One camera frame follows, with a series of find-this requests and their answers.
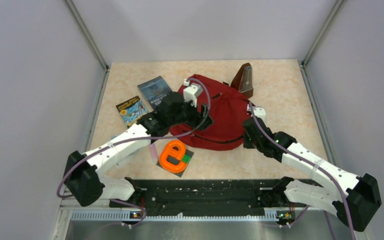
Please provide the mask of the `red backpack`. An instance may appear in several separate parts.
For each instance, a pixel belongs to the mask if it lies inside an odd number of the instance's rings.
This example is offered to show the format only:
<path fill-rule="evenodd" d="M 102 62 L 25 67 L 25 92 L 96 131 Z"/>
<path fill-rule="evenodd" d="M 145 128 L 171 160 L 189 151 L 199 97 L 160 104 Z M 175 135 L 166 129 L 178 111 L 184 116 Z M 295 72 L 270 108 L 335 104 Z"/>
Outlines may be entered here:
<path fill-rule="evenodd" d="M 243 122 L 250 117 L 248 98 L 237 89 L 206 76 L 194 74 L 191 78 L 201 81 L 209 92 L 209 116 L 213 124 L 179 140 L 190 147 L 213 151 L 229 151 L 241 146 L 245 132 Z"/>

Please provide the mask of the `colourful illustrated children's book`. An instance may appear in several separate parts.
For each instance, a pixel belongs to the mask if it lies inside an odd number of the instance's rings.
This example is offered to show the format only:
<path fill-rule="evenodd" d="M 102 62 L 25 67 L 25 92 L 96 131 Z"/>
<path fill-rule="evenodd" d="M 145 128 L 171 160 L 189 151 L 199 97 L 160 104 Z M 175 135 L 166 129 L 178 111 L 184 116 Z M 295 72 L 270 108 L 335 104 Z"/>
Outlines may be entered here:
<path fill-rule="evenodd" d="M 127 128 L 130 128 L 138 119 L 149 113 L 149 110 L 138 95 L 117 104 L 116 109 Z"/>

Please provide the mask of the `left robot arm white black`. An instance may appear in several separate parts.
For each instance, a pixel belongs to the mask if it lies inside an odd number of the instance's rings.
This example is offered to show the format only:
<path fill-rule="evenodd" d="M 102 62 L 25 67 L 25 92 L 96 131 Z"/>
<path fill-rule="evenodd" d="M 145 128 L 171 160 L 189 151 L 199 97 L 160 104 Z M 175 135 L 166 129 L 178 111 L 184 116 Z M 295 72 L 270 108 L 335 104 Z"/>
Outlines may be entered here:
<path fill-rule="evenodd" d="M 100 198 L 120 199 L 127 206 L 134 207 L 140 202 L 140 193 L 125 180 L 105 180 L 105 172 L 119 161 L 157 140 L 168 139 L 169 129 L 180 124 L 188 124 L 195 130 L 204 130 L 212 124 L 210 94 L 205 91 L 206 101 L 198 110 L 197 93 L 170 92 L 160 105 L 137 120 L 125 132 L 112 141 L 89 152 L 72 152 L 66 161 L 57 196 L 66 186 L 70 195 L 80 206 L 87 207 Z"/>

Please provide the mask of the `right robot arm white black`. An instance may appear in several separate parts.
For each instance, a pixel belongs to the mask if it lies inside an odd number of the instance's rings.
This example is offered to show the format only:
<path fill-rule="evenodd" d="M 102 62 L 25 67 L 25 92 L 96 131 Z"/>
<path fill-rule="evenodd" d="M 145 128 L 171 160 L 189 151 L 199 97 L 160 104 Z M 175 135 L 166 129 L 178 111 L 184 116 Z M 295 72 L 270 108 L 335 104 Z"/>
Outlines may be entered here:
<path fill-rule="evenodd" d="M 272 133 L 259 117 L 249 117 L 242 126 L 245 148 L 257 149 L 264 156 L 305 173 L 317 183 L 311 185 L 283 177 L 273 192 L 277 205 L 287 206 L 290 202 L 311 205 L 337 216 L 346 226 L 352 222 L 354 231 L 366 230 L 382 204 L 375 177 L 340 169 L 307 150 L 291 135 L 283 131 Z"/>

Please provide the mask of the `green toy block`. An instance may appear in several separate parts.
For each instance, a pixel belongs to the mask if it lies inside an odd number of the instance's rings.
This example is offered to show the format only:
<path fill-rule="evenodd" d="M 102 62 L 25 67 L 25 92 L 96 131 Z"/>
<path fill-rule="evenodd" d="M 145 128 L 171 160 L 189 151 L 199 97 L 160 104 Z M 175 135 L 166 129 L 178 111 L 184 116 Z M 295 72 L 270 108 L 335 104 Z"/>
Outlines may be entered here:
<path fill-rule="evenodd" d="M 191 156 L 189 156 L 189 155 L 184 155 L 183 157 L 182 157 L 182 162 L 184 162 L 185 164 L 188 164 L 189 162 L 190 162 L 190 160 L 191 160 Z"/>

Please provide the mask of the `orange plastic letter toy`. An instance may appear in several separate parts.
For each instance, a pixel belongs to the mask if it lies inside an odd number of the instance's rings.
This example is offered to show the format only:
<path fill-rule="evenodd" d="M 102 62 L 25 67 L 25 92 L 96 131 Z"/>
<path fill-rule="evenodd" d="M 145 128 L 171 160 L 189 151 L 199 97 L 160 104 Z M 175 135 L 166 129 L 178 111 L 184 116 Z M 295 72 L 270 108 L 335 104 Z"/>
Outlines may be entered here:
<path fill-rule="evenodd" d="M 185 144 L 180 140 L 170 141 L 159 156 L 159 165 L 172 174 L 183 172 L 188 165 L 183 161 L 186 150 Z"/>

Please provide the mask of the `brown wooden metronome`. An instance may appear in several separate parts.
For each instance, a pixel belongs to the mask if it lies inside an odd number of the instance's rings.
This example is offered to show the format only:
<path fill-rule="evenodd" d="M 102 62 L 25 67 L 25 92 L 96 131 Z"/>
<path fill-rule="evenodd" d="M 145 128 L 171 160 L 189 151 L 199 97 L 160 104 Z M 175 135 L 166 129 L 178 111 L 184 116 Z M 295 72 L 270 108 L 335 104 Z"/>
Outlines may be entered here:
<path fill-rule="evenodd" d="M 238 90 L 247 99 L 254 95 L 253 68 L 249 62 L 244 63 L 240 67 L 235 77 L 232 79 L 230 87 Z"/>

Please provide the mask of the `dark blue paperback book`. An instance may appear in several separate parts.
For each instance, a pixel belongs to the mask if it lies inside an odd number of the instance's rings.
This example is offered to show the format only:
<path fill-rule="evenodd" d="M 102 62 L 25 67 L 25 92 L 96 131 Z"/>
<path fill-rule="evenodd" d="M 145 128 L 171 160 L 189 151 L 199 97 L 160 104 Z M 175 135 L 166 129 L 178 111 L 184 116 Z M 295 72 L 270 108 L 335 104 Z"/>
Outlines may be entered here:
<path fill-rule="evenodd" d="M 155 110 L 162 102 L 162 99 L 172 91 L 162 76 L 141 83 L 137 87 L 152 110 Z"/>

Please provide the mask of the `pink eraser stick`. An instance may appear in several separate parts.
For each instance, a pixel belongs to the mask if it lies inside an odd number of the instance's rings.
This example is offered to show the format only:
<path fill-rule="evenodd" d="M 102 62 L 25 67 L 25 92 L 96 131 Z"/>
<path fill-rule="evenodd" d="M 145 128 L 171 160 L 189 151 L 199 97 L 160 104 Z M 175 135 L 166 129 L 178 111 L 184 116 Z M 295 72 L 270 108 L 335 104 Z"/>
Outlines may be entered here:
<path fill-rule="evenodd" d="M 155 163 L 158 162 L 159 155 L 157 153 L 156 146 L 154 144 L 150 144 L 148 147 L 149 147 L 149 152 L 150 152 L 151 160 L 153 162 L 155 162 Z"/>

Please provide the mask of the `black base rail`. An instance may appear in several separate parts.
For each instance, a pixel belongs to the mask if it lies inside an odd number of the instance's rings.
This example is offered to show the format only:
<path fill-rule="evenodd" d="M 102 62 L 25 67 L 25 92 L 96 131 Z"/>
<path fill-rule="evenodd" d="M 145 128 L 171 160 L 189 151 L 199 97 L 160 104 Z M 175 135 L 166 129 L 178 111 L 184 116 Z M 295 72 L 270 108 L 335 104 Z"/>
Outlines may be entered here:
<path fill-rule="evenodd" d="M 147 218 L 262 216 L 266 208 L 304 207 L 274 190 L 277 179 L 130 179 L 128 203 L 145 208 Z"/>

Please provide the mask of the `aluminium frame post left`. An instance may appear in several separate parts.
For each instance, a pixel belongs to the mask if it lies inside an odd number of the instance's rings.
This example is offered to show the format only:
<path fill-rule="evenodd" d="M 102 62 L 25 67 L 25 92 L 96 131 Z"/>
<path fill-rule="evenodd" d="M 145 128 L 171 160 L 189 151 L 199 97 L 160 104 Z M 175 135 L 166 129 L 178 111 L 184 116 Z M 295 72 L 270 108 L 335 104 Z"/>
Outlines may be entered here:
<path fill-rule="evenodd" d="M 83 20 L 81 13 L 79 12 L 77 6 L 75 5 L 73 0 L 63 0 L 64 4 L 68 8 L 70 15 L 72 16 L 75 24 L 77 25 L 81 35 L 83 36 L 86 44 L 88 45 L 90 51 L 93 56 L 101 66 L 101 68 L 107 72 L 109 69 L 109 65 L 104 59 L 103 54 L 101 53 L 98 45 L 96 44 L 91 32 L 89 31 L 85 21 Z"/>

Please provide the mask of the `aluminium frame post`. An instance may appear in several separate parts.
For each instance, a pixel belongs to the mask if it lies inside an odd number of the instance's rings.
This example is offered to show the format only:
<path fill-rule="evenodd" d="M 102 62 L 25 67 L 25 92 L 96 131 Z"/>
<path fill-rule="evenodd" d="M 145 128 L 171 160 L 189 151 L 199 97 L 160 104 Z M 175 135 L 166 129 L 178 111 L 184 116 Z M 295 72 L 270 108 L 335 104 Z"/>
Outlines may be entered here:
<path fill-rule="evenodd" d="M 312 42 L 309 50 L 307 51 L 304 59 L 301 61 L 301 66 L 303 69 L 305 69 L 308 64 L 311 62 L 312 58 L 314 57 L 317 49 L 319 48 L 320 44 L 322 43 L 325 35 L 328 33 L 331 25 L 335 21 L 335 18 L 343 8 L 344 4 L 347 2 L 347 0 L 336 0 L 331 11 L 327 15 L 323 25 L 321 26 L 318 34 L 316 35 L 314 41 Z"/>
<path fill-rule="evenodd" d="M 104 59 L 103 54 L 101 53 L 98 45 L 96 44 L 91 32 L 89 31 L 85 21 L 83 20 L 81 13 L 79 12 L 77 6 L 75 5 L 73 0 L 63 0 L 64 4 L 68 8 L 70 15 L 72 16 L 75 24 L 77 25 L 81 35 L 83 36 L 86 44 L 88 45 L 90 51 L 93 56 L 101 66 L 101 68 L 107 72 L 109 69 L 109 65 Z"/>

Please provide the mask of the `aluminium frame post right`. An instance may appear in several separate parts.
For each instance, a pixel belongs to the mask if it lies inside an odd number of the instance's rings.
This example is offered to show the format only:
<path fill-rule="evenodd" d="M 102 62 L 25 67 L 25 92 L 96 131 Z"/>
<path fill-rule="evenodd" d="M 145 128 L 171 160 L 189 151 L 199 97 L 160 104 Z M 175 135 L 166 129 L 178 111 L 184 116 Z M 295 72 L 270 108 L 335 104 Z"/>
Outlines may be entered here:
<path fill-rule="evenodd" d="M 307 51 L 304 59 L 301 61 L 301 66 L 303 69 L 305 69 L 308 64 L 311 62 L 312 58 L 314 57 L 317 49 L 319 48 L 320 44 L 322 43 L 325 35 L 328 33 L 331 25 L 335 21 L 335 18 L 343 8 L 344 4 L 347 2 L 347 0 L 336 0 L 331 11 L 327 15 L 323 25 L 321 26 L 318 34 L 316 35 L 314 41 L 312 42 L 309 50 Z"/>

